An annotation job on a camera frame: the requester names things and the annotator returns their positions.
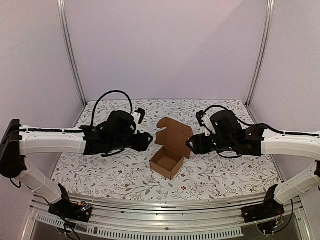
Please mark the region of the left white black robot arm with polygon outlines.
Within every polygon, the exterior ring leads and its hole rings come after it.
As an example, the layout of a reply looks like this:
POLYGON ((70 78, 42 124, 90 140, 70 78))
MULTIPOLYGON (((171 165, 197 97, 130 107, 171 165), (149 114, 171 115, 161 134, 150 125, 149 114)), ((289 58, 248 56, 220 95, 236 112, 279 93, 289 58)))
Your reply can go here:
POLYGON ((13 119, 0 143, 0 174, 16 179, 38 193, 63 216, 74 213, 63 187, 49 180, 26 160, 28 155, 43 153, 73 153, 84 156, 111 157, 126 149, 145 152, 153 136, 140 131, 144 114, 112 111, 108 119, 74 128, 34 128, 13 119))

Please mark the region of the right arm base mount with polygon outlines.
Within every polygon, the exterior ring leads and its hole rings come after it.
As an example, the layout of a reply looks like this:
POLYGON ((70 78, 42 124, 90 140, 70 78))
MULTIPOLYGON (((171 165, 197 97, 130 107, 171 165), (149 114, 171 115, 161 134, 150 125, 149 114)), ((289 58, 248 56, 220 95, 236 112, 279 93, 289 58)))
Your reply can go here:
POLYGON ((268 189, 262 203, 241 208, 241 216, 245 223, 277 217, 285 213, 283 205, 275 200, 275 190, 277 186, 278 185, 275 184, 268 189))

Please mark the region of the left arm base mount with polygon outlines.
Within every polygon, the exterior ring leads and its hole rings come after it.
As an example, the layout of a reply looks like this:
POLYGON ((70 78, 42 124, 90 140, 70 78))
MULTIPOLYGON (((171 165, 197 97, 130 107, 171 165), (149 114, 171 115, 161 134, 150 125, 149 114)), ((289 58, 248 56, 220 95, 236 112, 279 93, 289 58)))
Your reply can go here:
POLYGON ((58 186, 61 190, 61 200, 54 204, 51 203, 48 212, 63 219, 88 223, 91 218, 93 206, 85 201, 72 203, 66 188, 60 183, 58 186))

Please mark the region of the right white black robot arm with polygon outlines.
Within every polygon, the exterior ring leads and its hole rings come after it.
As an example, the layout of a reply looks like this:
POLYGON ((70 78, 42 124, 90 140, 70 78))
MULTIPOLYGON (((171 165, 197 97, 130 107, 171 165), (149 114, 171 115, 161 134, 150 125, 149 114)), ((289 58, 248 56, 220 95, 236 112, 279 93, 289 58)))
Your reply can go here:
POLYGON ((205 133, 196 134, 186 141, 195 155, 211 152, 233 152, 236 157, 264 155, 287 155, 314 160, 309 167, 291 179, 277 183, 265 196, 258 213, 269 218, 289 200, 320 185, 320 134, 319 132, 290 132, 276 130, 265 123, 247 124, 231 110, 221 110, 208 115, 206 110, 196 113, 205 133))

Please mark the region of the brown cardboard box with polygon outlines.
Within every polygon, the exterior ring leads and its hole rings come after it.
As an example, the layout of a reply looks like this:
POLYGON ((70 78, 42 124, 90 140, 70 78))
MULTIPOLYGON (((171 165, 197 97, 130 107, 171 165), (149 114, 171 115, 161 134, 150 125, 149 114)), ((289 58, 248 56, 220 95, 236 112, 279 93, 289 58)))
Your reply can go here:
POLYGON ((155 144, 161 146, 158 152, 150 160, 150 168, 166 179, 172 180, 189 159, 191 150, 186 142, 193 136, 193 130, 169 117, 162 118, 157 128, 161 129, 156 133, 155 144))

